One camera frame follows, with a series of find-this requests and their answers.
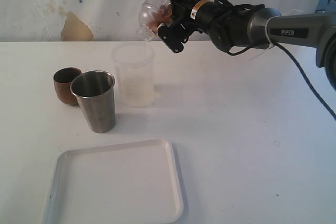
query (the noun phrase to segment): plastic beaker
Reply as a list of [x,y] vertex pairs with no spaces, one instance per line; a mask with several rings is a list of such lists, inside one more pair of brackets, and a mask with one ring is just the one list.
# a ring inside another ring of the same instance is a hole
[[125,42],[113,49],[112,59],[124,104],[140,108],[154,100],[154,56],[147,42]]

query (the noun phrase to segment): cup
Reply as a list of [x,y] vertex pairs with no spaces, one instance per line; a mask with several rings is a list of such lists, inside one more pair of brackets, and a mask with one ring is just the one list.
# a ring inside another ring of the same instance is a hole
[[76,77],[70,86],[92,131],[104,133],[116,124],[114,77],[105,71],[90,71]]
[[112,59],[124,104],[141,108],[154,100],[154,56],[147,42],[126,42],[113,49]]
[[82,74],[78,68],[63,68],[54,74],[54,86],[58,99],[67,105],[78,104],[76,97],[70,91],[71,82]]

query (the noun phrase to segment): clear plastic object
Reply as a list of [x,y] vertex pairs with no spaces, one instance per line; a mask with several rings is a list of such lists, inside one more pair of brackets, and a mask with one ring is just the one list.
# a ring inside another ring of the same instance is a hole
[[112,59],[124,104],[141,108],[154,100],[154,56],[147,42],[126,42],[113,49]]
[[140,27],[137,33],[145,41],[151,41],[160,24],[164,23],[167,26],[171,24],[171,15],[169,0],[145,0],[139,12]]

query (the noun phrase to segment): tray rim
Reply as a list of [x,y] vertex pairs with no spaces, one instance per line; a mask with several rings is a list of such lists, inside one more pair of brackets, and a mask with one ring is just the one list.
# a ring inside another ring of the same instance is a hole
[[101,146],[92,146],[92,147],[83,147],[83,148],[70,148],[62,153],[60,153],[58,155],[58,158],[56,159],[56,162],[54,162],[54,166],[53,166],[53,173],[51,176],[51,181],[50,181],[50,185],[49,185],[49,190],[48,190],[48,194],[47,194],[47,200],[45,202],[45,206],[44,206],[44,212],[43,212],[43,217],[41,220],[41,224],[52,224],[52,218],[53,218],[53,212],[54,212],[54,205],[55,205],[55,197],[53,197],[56,192],[57,192],[57,188],[58,188],[58,184],[59,184],[59,179],[60,179],[60,173],[61,173],[61,169],[62,169],[62,159],[66,154],[69,152],[73,152],[73,151],[80,151],[80,150],[88,150],[88,149],[99,149],[99,148],[104,148],[104,147],[121,147],[123,145],[133,145],[133,144],[141,144],[141,143],[151,143],[151,142],[161,142],[161,144],[166,146],[166,152],[168,154],[167,158],[168,160],[168,164],[169,164],[169,170],[170,170],[170,175],[171,175],[171,179],[172,179],[172,183],[174,184],[173,187],[176,190],[176,196],[177,198],[174,196],[175,201],[176,201],[176,207],[177,207],[177,211],[174,217],[172,217],[168,222],[162,222],[160,224],[169,224],[169,223],[173,223],[175,221],[177,221],[184,210],[184,201],[183,201],[183,197],[182,197],[182,192],[181,192],[181,186],[180,186],[180,180],[178,178],[178,173],[177,173],[177,168],[176,168],[176,161],[175,161],[175,155],[174,155],[174,149],[173,149],[173,145],[171,142],[169,142],[166,139],[163,138],[157,138],[154,140],[145,140],[145,141],[136,141],[136,142],[127,142],[127,143],[121,143],[121,144],[109,144],[109,145],[101,145]]

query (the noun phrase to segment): warning label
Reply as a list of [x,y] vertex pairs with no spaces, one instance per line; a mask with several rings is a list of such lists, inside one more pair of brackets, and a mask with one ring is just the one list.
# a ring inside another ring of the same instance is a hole
[[191,10],[191,13],[190,13],[190,18],[192,19],[195,19],[196,18],[196,14],[197,14],[197,11],[198,9],[204,5],[205,3],[207,2],[210,2],[210,0],[201,0],[201,1],[198,1],[197,4],[193,7],[193,9]]

